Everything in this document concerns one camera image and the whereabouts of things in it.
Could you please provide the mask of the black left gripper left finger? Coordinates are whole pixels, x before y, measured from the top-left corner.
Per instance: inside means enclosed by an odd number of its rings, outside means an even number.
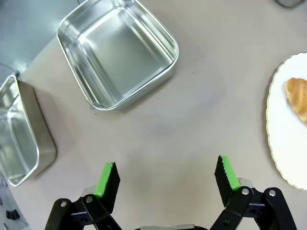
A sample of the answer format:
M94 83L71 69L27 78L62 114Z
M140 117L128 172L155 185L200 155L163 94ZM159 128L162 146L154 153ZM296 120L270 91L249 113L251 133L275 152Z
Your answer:
M46 230L83 230L93 225L97 230L119 230L111 216L117 196L120 177L115 162L106 163L92 194L71 202L60 198L53 204Z

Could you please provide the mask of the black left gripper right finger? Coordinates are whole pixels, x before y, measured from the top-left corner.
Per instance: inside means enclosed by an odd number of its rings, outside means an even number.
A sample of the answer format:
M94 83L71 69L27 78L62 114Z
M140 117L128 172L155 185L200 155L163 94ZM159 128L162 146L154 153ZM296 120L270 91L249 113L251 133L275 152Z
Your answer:
M269 187L264 192L241 183L229 158L219 156L214 172L224 210L212 230L236 230L243 218L253 218L260 230L296 230L282 191Z

